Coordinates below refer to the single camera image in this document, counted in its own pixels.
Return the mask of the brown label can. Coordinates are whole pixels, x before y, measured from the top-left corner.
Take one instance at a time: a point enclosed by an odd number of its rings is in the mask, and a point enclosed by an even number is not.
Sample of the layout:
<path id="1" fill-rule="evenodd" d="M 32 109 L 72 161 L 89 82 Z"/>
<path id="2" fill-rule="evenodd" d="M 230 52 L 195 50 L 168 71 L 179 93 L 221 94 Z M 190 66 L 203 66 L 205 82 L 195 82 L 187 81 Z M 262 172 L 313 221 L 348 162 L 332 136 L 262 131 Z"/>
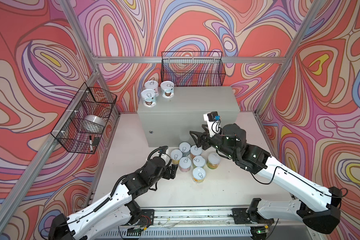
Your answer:
<path id="1" fill-rule="evenodd" d="M 163 98 L 170 99 L 174 96 L 175 84 L 171 81 L 164 81 L 160 85 Z"/>
<path id="2" fill-rule="evenodd" d="M 156 92 L 153 89 L 145 89 L 141 93 L 143 104 L 147 108 L 153 108 L 157 105 Z"/>

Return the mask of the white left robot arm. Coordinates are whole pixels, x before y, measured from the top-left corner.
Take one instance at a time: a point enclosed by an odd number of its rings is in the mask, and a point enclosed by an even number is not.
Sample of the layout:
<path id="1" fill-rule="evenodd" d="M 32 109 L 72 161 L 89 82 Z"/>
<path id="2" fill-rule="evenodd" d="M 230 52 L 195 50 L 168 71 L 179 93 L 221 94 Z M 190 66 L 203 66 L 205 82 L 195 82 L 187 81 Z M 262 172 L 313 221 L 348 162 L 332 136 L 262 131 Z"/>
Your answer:
<path id="1" fill-rule="evenodd" d="M 90 206 L 69 215 L 56 216 L 49 240 L 94 240 L 108 230 L 128 225 L 141 232 L 154 222 L 154 210 L 142 210 L 135 199 L 149 190 L 156 191 L 160 179 L 176 176 L 177 165 L 161 157 L 149 159 L 140 169 L 117 180 L 111 192 Z"/>

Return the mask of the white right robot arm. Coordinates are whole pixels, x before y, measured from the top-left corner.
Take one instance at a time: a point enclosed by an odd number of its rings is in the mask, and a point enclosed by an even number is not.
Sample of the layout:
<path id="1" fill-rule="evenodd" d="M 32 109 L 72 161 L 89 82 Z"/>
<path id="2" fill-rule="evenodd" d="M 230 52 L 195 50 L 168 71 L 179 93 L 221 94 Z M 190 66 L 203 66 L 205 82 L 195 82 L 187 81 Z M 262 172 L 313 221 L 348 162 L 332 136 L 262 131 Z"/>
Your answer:
<path id="1" fill-rule="evenodd" d="M 270 202 L 253 199 L 255 215 L 264 219 L 300 221 L 310 229 L 330 234 L 341 219 L 341 202 L 345 196 L 337 187 L 320 186 L 292 171 L 268 151 L 247 143 L 246 131 L 237 124 L 228 124 L 222 130 L 191 131 L 195 144 L 203 150 L 210 147 L 223 157 L 232 160 L 238 167 L 269 180 L 288 191 L 296 199 L 289 202 Z"/>

